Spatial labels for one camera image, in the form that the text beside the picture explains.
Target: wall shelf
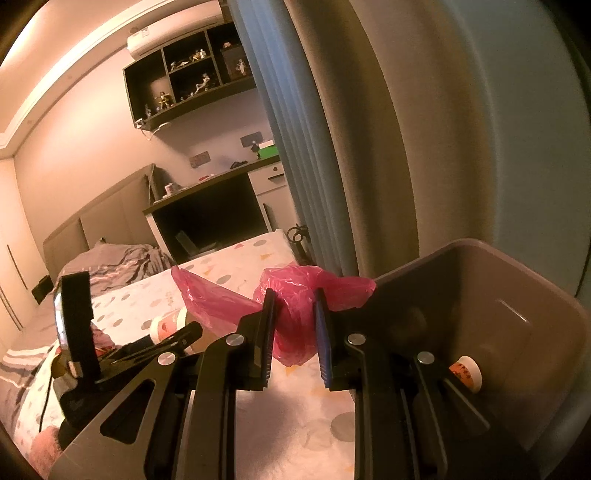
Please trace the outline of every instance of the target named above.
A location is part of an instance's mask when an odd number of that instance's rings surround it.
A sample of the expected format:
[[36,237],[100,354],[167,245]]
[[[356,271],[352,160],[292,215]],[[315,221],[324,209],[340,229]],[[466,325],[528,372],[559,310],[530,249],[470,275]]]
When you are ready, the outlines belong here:
[[[193,54],[201,50],[205,57],[193,60]],[[174,69],[171,66],[173,62],[178,65],[184,61],[189,63]],[[205,74],[209,77],[207,90],[204,87],[195,93]],[[161,124],[209,103],[256,88],[231,21],[188,33],[162,45],[124,68],[124,78],[134,126],[142,119],[140,128],[147,131],[155,131]],[[172,105],[157,111],[160,92],[170,95]],[[151,109],[149,117],[146,106]]]

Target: metal screw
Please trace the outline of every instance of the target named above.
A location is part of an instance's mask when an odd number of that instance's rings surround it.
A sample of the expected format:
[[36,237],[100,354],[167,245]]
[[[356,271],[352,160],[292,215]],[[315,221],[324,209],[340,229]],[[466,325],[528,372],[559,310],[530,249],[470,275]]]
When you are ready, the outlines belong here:
[[420,352],[417,355],[417,360],[423,365],[431,365],[435,361],[435,355],[431,352]]
[[363,335],[363,333],[351,333],[351,335],[347,337],[347,341],[351,345],[363,345],[365,343],[365,335]]
[[164,352],[158,356],[158,363],[160,365],[170,365],[177,359],[177,356],[172,352]]
[[240,335],[240,333],[233,333],[228,335],[226,338],[226,343],[230,346],[238,346],[244,343],[244,337]]

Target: green box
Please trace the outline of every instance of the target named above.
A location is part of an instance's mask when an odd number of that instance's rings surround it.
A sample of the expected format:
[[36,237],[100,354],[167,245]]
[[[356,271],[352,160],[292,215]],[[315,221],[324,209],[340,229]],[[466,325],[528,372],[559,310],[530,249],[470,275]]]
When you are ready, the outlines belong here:
[[259,158],[263,160],[264,158],[274,157],[275,155],[279,155],[279,150],[277,150],[277,145],[271,145],[270,147],[265,147],[259,150]]

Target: striped blanket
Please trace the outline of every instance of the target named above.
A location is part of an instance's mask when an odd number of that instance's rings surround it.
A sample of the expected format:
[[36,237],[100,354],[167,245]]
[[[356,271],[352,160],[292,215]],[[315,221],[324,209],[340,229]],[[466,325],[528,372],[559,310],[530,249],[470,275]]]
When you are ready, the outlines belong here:
[[0,420],[10,435],[35,375],[57,339],[52,298],[48,295],[41,302],[0,363]]
[[[93,298],[143,280],[171,267],[171,261],[151,245],[98,242],[68,262],[62,275],[88,270]],[[22,404],[35,375],[57,340],[53,295],[39,305],[34,317],[0,363],[0,421],[12,437]]]

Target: ceiling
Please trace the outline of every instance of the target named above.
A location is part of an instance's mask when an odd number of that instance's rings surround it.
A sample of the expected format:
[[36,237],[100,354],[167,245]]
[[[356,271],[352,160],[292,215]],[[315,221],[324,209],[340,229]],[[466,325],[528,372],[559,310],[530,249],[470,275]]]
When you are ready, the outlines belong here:
[[33,88],[78,42],[139,0],[49,0],[0,66],[0,132]]

